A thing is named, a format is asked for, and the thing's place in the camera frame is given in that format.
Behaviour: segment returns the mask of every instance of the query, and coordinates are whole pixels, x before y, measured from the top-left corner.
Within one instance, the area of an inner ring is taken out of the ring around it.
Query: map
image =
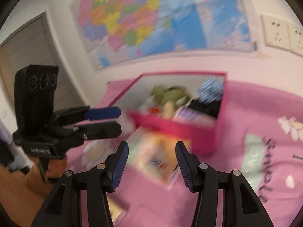
[[[169,52],[253,51],[242,0],[74,0],[96,70]]]

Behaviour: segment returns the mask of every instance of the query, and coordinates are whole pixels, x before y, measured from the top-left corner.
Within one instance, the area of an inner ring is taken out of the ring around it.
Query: blue clamp handle
[[[86,114],[84,114],[84,119],[86,120],[107,120],[116,119],[121,115],[120,108],[117,107],[106,107],[99,109],[90,109]]]

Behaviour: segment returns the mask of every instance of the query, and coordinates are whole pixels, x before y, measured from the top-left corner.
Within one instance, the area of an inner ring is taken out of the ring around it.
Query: wooden door
[[[0,48],[0,74],[11,103],[14,96],[15,74],[30,64],[59,67],[54,99],[55,110],[84,105],[60,62],[45,14],[11,35]]]

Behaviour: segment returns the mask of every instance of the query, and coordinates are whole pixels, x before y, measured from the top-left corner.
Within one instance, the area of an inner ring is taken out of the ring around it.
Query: pink storage box
[[[168,87],[181,85],[187,87],[192,96],[197,96],[197,90],[207,78],[215,78],[224,83],[224,92],[219,115],[215,126],[198,126],[182,124],[173,120],[165,120],[155,116],[143,115],[137,111],[149,97],[155,85],[164,84]],[[216,151],[221,142],[222,118],[227,100],[226,73],[220,72],[158,72],[142,74],[109,106],[116,106],[133,119],[136,126],[144,126],[155,131],[163,131],[172,135],[191,140],[191,150],[195,154],[207,155]]]

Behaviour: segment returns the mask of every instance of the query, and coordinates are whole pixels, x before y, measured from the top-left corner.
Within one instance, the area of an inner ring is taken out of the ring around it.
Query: book
[[[109,210],[111,213],[113,224],[114,226],[116,226],[125,217],[127,211],[121,206],[119,206],[111,198],[107,197],[107,201],[109,203]]]
[[[175,154],[178,141],[190,149],[190,140],[139,127],[126,142],[129,145],[127,163],[166,189],[171,189],[180,170]]]

